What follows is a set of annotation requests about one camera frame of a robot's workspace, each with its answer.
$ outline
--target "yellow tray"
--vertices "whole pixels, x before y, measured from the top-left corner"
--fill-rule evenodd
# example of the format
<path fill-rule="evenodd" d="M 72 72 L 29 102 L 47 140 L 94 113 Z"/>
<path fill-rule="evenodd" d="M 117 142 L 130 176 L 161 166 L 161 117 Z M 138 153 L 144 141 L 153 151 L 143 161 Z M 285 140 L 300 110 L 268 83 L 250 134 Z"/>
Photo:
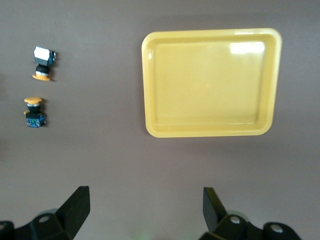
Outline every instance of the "yellow tray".
<path fill-rule="evenodd" d="M 158 138 L 265 133 L 281 45 L 271 28 L 150 33 L 142 43 L 148 132 Z"/>

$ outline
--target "plastic tray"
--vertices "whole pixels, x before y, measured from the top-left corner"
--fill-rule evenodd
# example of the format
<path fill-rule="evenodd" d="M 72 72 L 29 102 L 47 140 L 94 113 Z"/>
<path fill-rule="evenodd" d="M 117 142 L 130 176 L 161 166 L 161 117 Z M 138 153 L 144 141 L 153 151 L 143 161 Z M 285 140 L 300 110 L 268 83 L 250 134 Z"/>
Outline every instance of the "plastic tray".
<path fill-rule="evenodd" d="M 159 138 L 265 133 L 281 45 L 271 28 L 150 33 L 142 43 L 148 132 Z"/>

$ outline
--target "small electronic component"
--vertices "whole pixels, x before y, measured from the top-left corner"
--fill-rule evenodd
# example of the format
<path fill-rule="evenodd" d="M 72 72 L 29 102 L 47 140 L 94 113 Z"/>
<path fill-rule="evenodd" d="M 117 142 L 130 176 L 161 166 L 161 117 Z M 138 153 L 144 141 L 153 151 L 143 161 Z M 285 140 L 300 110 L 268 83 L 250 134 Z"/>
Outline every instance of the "small electronic component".
<path fill-rule="evenodd" d="M 24 99 L 29 111 L 25 111 L 26 125 L 31 128 L 40 128 L 46 124 L 45 116 L 40 112 L 40 97 L 27 97 Z"/>
<path fill-rule="evenodd" d="M 36 46 L 34 50 L 34 62 L 38 64 L 35 68 L 34 79 L 41 81 L 49 81 L 50 67 L 56 60 L 56 52 L 50 49 Z"/>

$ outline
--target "gray table surface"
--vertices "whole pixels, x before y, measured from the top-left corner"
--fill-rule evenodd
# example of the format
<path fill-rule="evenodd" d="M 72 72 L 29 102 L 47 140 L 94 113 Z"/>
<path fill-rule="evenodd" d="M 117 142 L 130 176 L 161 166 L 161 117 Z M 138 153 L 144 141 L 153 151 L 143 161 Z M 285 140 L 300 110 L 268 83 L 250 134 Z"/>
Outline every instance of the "gray table surface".
<path fill-rule="evenodd" d="M 271 129 L 155 138 L 145 127 L 141 43 L 155 31 L 275 28 L 283 40 Z M 262 227 L 320 238 L 319 1 L 0 2 L 0 219 L 19 227 L 89 185 L 77 240 L 196 240 L 204 186 Z M 57 51 L 32 78 L 36 45 Z M 24 98 L 47 127 L 26 127 Z"/>

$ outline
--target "gray background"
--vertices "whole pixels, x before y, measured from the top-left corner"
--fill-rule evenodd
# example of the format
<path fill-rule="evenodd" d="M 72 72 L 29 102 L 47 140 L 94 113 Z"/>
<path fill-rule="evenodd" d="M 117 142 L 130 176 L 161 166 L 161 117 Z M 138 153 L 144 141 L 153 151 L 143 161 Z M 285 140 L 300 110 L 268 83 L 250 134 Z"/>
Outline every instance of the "gray background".
<path fill-rule="evenodd" d="M 16 227 L 89 185 L 77 240 L 196 240 L 203 187 L 262 227 L 320 237 L 320 2 L 0 2 L 0 219 Z M 261 136 L 166 138 L 144 119 L 141 43 L 154 31 L 275 28 L 282 35 L 273 125 Z M 36 45 L 57 51 L 32 78 Z M 26 127 L 24 98 L 47 127 Z"/>

